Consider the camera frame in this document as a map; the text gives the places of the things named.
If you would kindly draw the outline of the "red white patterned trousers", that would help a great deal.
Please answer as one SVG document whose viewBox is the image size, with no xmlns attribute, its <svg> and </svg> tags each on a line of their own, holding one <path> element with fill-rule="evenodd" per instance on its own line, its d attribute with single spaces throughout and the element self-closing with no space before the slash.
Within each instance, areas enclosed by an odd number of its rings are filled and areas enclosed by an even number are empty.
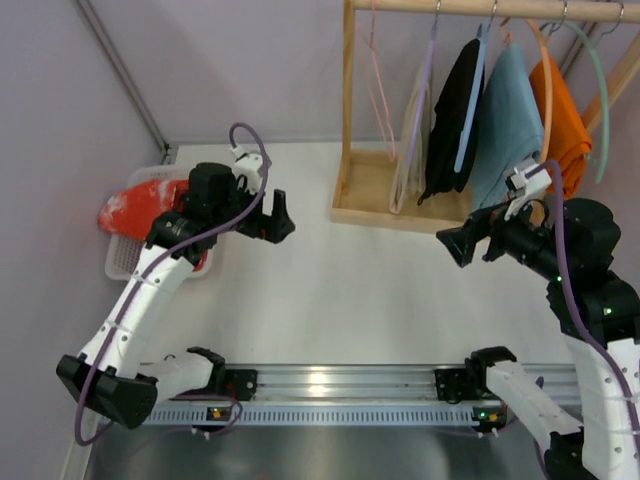
<svg viewBox="0 0 640 480">
<path fill-rule="evenodd" d="M 188 187 L 185 176 L 152 178 L 110 197 L 98 215 L 99 227 L 111 235 L 107 277 L 127 280 L 142 270 L 138 261 L 147 248 L 169 250 L 210 228 L 186 211 Z"/>
</svg>

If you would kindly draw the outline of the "pink wire hanger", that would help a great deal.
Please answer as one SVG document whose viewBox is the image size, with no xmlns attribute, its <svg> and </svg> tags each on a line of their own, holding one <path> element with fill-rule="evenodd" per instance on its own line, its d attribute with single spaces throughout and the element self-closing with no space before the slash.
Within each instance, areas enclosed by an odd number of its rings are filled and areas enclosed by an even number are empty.
<svg viewBox="0 0 640 480">
<path fill-rule="evenodd" d="M 397 156 L 396 140 L 378 60 L 376 46 L 377 9 L 375 0 L 369 1 L 369 11 L 370 23 L 368 32 L 365 33 L 359 26 L 356 26 L 356 32 L 360 35 L 370 57 L 369 60 L 365 60 L 363 63 L 367 90 L 387 156 L 389 161 L 393 162 Z"/>
</svg>

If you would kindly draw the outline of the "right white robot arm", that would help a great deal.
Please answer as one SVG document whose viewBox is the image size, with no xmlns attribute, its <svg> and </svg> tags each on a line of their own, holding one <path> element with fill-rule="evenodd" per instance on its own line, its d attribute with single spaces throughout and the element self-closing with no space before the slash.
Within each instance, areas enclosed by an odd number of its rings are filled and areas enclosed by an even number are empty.
<svg viewBox="0 0 640 480">
<path fill-rule="evenodd" d="M 488 240 L 491 262 L 510 256 L 547 280 L 546 299 L 576 371 L 581 417 L 566 413 L 506 347 L 472 352 L 463 392 L 505 403 L 534 438 L 551 479 L 639 476 L 639 294 L 611 269 L 621 231 L 603 204 L 567 201 L 553 225 L 512 218 L 501 204 L 437 232 L 459 267 Z"/>
</svg>

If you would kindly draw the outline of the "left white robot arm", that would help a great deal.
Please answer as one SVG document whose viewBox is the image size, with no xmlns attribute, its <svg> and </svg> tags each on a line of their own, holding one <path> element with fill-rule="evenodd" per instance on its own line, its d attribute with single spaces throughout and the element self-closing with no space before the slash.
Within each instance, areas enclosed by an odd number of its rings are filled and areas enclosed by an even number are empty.
<svg viewBox="0 0 640 480">
<path fill-rule="evenodd" d="M 245 154 L 232 165 L 199 163 L 171 209 L 150 225 L 137 266 L 96 334 L 76 355 L 64 355 L 56 375 L 76 401 L 128 429 L 155 405 L 185 392 L 224 385 L 224 359 L 202 347 L 155 364 L 142 356 L 176 291 L 220 235 L 237 232 L 272 244 L 294 232 L 286 194 L 274 190 L 270 213 L 263 199 L 270 163 Z"/>
</svg>

